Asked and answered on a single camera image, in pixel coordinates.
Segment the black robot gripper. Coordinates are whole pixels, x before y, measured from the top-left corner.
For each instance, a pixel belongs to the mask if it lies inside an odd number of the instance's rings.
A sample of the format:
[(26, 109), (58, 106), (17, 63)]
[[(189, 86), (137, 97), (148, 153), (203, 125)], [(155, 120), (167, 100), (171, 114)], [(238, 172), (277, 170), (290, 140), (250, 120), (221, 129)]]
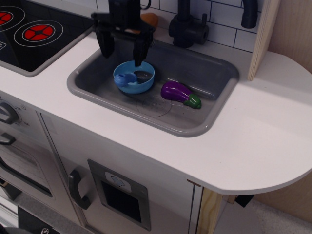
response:
[[(93, 13), (94, 28), (102, 55), (107, 59), (115, 49), (114, 38), (133, 40), (135, 67), (146, 59), (148, 50), (155, 43), (155, 28), (145, 23), (140, 15), (151, 5), (141, 7), (139, 0), (110, 0), (108, 13)], [(126, 32), (126, 29), (140, 30), (139, 34)]]

